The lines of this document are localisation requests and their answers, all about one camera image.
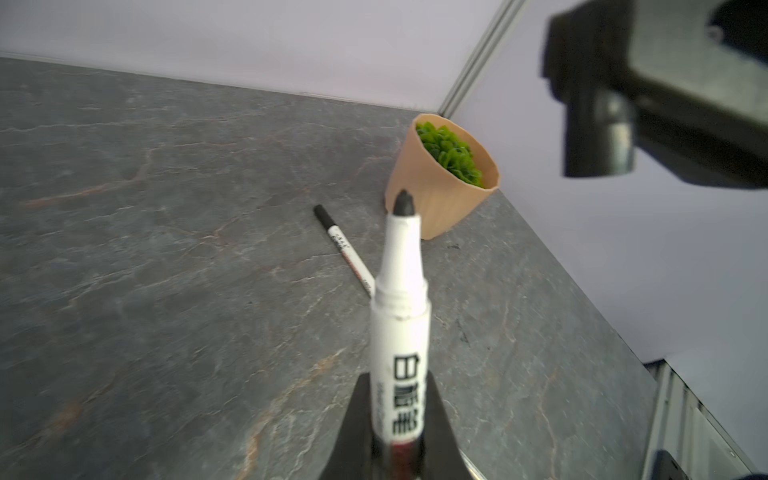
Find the white marker pen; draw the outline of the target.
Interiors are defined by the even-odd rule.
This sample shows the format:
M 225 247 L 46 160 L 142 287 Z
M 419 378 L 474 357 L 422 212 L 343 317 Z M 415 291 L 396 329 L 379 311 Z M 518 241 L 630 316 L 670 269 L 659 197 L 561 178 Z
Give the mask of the white marker pen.
M 371 422 L 381 479 L 415 479 L 419 470 L 431 322 L 420 235 L 413 196 L 402 190 L 386 218 L 370 311 Z
M 323 205 L 313 207 L 313 213 L 326 233 L 345 259 L 369 297 L 374 295 L 375 280 L 357 251 L 352 247 L 346 235 L 333 220 Z

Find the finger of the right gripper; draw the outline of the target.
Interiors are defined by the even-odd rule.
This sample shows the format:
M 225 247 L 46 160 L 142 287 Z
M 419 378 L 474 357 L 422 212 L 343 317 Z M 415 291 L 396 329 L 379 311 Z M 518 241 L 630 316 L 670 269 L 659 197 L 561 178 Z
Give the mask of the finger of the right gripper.
M 685 183 L 767 186 L 767 5 L 585 1 L 551 16 L 542 75 L 565 108 L 602 87 L 635 108 L 643 150 Z

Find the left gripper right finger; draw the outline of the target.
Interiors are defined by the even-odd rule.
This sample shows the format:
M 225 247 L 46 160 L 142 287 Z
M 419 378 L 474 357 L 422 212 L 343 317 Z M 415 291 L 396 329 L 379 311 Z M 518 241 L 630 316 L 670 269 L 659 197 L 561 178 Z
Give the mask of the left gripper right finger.
M 427 374 L 423 478 L 426 480 L 471 480 L 473 478 L 461 456 L 436 380 L 431 372 Z

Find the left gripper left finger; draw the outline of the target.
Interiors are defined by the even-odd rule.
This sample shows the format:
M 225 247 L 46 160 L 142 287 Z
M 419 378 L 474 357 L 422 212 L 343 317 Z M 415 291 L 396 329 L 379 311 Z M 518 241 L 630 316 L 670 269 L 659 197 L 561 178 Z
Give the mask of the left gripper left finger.
M 330 457 L 319 480 L 372 478 L 370 375 L 358 376 Z

